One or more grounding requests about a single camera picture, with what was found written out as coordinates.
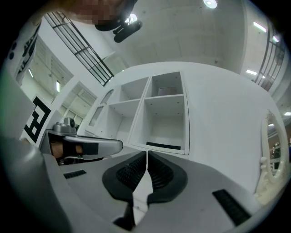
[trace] ceiling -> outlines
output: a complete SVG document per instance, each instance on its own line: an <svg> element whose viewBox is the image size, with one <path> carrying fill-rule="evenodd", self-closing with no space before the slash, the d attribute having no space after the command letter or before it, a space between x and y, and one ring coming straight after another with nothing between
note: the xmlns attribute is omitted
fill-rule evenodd
<svg viewBox="0 0 291 233"><path fill-rule="evenodd" d="M241 59L244 29L238 26L225 29L221 24L234 11L234 5L241 8L239 14L237 10L235 12L242 20L242 27L244 22L241 1L220 2L216 9L210 9L202 0L138 0L132 13L142 21L142 28L120 44L114 43L112 32L103 35L109 38L107 41L129 66L189 61L224 68L228 56L226 43L238 45L237 50L241 50L237 51L238 57ZM242 42L230 41L229 30L239 35Z"/></svg>

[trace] black slot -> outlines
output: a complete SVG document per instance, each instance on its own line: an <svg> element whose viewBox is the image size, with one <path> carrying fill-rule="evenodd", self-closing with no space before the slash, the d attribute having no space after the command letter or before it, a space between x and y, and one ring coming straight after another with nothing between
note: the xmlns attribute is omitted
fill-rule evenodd
<svg viewBox="0 0 291 233"><path fill-rule="evenodd" d="M236 226L251 217L225 189L215 191L212 194Z"/></svg>
<svg viewBox="0 0 291 233"><path fill-rule="evenodd" d="M180 166L153 151L148 151L148 172L154 191L147 197L148 205L174 200L188 182L187 173Z"/></svg>
<svg viewBox="0 0 291 233"><path fill-rule="evenodd" d="M66 179L70 179L70 178L78 177L78 176L81 176L81 175L84 175L84 174L86 174L86 172L84 170L79 170L79 171L75 171L75 172L65 173L64 177Z"/></svg>
<svg viewBox="0 0 291 233"><path fill-rule="evenodd" d="M181 147L178 147L178 146L171 146L171 145L159 144L159 143L153 143L153 142L146 142L146 144L148 146L168 148L168 149L173 149L173 150L180 150L181 149Z"/></svg>

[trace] black vent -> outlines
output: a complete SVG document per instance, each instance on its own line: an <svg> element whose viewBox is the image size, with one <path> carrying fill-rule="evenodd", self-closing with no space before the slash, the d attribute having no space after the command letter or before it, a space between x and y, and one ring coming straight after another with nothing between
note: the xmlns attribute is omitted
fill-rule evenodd
<svg viewBox="0 0 291 233"><path fill-rule="evenodd" d="M172 146L172 145L159 144L159 143L153 143L153 142L146 142L146 144L148 146L168 148L168 149L173 149L173 150L180 150L181 149L181 147L179 147L179 146Z"/></svg>
<svg viewBox="0 0 291 233"><path fill-rule="evenodd" d="M86 174L86 172L84 170L79 170L79 171L76 171L76 172L65 173L64 177L66 179L70 179L70 178L78 177L78 176L81 176L81 175L84 175L84 174Z"/></svg>
<svg viewBox="0 0 291 233"><path fill-rule="evenodd" d="M153 156L148 157L148 163L150 164L148 172L151 176L153 191L156 192L169 184L174 177L174 173L171 168Z"/></svg>
<svg viewBox="0 0 291 233"><path fill-rule="evenodd" d="M225 189L215 191L212 194L236 226L251 217Z"/></svg>
<svg viewBox="0 0 291 233"><path fill-rule="evenodd" d="M132 191L135 191L137 185L145 174L145 167L146 156L142 156L118 170L116 177L121 183L126 185Z"/></svg>

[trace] metal railing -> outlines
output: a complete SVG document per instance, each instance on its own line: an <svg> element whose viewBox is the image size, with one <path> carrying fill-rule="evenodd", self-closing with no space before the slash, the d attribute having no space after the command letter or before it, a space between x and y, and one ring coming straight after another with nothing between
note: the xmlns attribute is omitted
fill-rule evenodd
<svg viewBox="0 0 291 233"><path fill-rule="evenodd" d="M108 66L64 14L51 12L46 14L45 18L71 52L101 85L105 86L114 77Z"/></svg>
<svg viewBox="0 0 291 233"><path fill-rule="evenodd" d="M272 23L268 22L268 34L266 51L260 71L257 74L255 83L269 91L277 78L284 59L286 46L276 32Z"/></svg>

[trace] white shelf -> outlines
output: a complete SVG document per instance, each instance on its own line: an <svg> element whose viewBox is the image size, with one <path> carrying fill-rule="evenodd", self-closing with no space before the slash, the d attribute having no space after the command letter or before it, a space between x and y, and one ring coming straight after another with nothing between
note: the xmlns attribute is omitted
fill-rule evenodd
<svg viewBox="0 0 291 233"><path fill-rule="evenodd" d="M183 94L180 72L153 76L146 90L145 97Z"/></svg>
<svg viewBox="0 0 291 233"><path fill-rule="evenodd" d="M148 149L184 154L186 124L183 95L146 98L139 109L130 143ZM154 147L147 145L147 142L181 148Z"/></svg>
<svg viewBox="0 0 291 233"><path fill-rule="evenodd" d="M140 100L133 100L105 106L95 134L126 143L139 102Z"/></svg>
<svg viewBox="0 0 291 233"><path fill-rule="evenodd" d="M116 89L112 98L110 98L110 103L141 99L147 81L148 78L142 78L120 86Z"/></svg>

